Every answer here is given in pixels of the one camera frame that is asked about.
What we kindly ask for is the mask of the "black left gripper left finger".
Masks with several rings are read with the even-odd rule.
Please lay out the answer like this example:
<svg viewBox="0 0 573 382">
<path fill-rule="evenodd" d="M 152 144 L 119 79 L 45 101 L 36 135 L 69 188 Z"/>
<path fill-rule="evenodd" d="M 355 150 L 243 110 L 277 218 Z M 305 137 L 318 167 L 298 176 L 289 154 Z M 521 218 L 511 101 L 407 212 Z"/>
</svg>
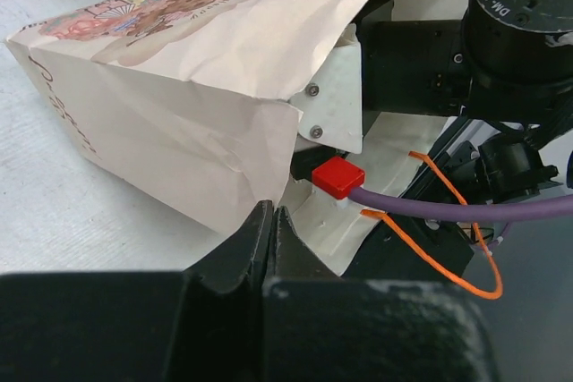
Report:
<svg viewBox="0 0 573 382">
<path fill-rule="evenodd" d="M 244 289 L 249 297 L 259 295 L 273 217 L 273 203 L 258 202 L 236 232 L 184 271 L 187 293 L 226 297 Z"/>
</svg>

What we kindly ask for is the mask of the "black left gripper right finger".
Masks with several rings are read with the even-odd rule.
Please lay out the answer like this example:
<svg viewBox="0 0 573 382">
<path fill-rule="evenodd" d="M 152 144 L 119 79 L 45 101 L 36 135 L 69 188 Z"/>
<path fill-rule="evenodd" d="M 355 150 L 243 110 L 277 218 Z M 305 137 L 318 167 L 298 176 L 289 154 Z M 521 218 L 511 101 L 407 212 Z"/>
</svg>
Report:
<svg viewBox="0 0 573 382">
<path fill-rule="evenodd" d="M 341 281 L 297 234 L 290 213 L 284 206 L 277 210 L 274 217 L 273 279 Z"/>
</svg>

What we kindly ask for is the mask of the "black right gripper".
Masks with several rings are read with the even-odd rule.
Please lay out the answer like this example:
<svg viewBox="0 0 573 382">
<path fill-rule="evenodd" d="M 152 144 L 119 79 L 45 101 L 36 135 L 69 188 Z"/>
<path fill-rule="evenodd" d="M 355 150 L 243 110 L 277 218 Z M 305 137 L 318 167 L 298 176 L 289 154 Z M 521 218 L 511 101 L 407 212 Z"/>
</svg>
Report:
<svg viewBox="0 0 573 382">
<path fill-rule="evenodd" d="M 393 0 L 369 0 L 361 11 L 351 21 L 356 26 L 356 35 L 360 42 L 364 42 L 367 37 L 366 31 L 377 22 L 390 21 L 394 6 Z M 310 181 L 312 171 L 335 156 L 346 158 L 347 151 L 334 149 L 329 146 L 316 146 L 310 149 L 303 149 L 294 153 L 290 174 L 295 180 Z"/>
</svg>

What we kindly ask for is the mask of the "beige paper takeout bag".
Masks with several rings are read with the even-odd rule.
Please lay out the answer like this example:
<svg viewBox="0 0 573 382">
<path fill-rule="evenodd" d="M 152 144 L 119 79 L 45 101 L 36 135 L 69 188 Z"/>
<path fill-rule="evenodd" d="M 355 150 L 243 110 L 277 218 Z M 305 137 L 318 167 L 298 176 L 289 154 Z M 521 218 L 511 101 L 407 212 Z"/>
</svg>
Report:
<svg viewBox="0 0 573 382">
<path fill-rule="evenodd" d="M 255 203 L 343 273 L 374 222 L 292 178 L 304 90 L 368 0 L 1 0 L 1 270 L 176 270 Z"/>
</svg>

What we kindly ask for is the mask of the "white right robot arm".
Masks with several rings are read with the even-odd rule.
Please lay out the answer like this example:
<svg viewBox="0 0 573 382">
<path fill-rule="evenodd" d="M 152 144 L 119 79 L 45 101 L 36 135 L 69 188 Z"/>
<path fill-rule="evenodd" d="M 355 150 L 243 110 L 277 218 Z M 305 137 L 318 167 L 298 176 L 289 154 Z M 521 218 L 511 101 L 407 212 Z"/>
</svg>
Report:
<svg viewBox="0 0 573 382">
<path fill-rule="evenodd" d="M 468 0 L 459 20 L 379 21 L 392 0 L 354 17 L 362 45 L 363 107 L 482 120 L 495 134 L 474 160 L 451 162 L 456 206 L 434 181 L 420 200 L 355 189 L 370 208 L 442 221 L 516 222 L 568 216 L 569 196 L 536 200 L 558 173 L 542 148 L 572 128 L 572 0 Z"/>
</svg>

